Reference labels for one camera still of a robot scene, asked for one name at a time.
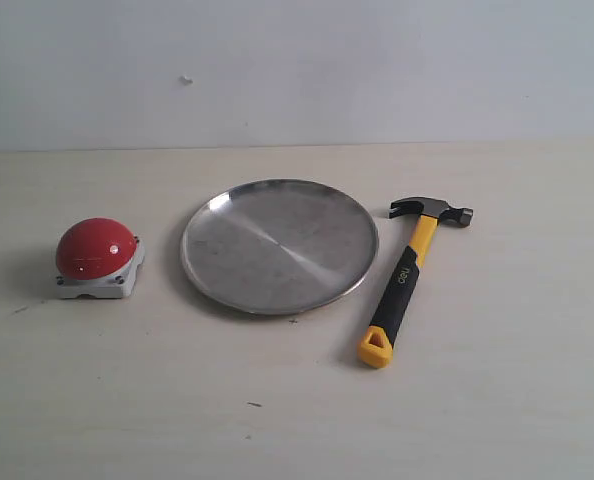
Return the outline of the yellow black claw hammer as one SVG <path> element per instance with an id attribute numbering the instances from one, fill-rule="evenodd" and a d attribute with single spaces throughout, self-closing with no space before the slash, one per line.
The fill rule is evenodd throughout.
<path id="1" fill-rule="evenodd" d="M 387 284 L 370 324 L 358 343 L 357 355 L 365 365 L 381 369 L 393 358 L 394 345 L 406 309 L 413 296 L 432 239 L 442 223 L 460 228 L 470 225 L 474 211 L 447 201 L 408 197 L 390 204 L 391 219 L 415 215 L 417 222 Z"/>

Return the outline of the round stainless steel plate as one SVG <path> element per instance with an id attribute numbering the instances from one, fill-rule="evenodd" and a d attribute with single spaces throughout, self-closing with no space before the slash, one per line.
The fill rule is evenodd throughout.
<path id="1" fill-rule="evenodd" d="M 370 213 L 331 186 L 267 179 L 202 205 L 180 238 L 189 282 L 225 307 L 288 316 L 328 305 L 359 286 L 379 249 Z"/>

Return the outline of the red dome push button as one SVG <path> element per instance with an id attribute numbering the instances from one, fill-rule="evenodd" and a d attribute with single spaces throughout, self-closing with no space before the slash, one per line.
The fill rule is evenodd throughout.
<path id="1" fill-rule="evenodd" d="M 143 242 L 124 224 L 109 218 L 82 220 L 57 245 L 58 297 L 127 298 L 144 259 Z"/>

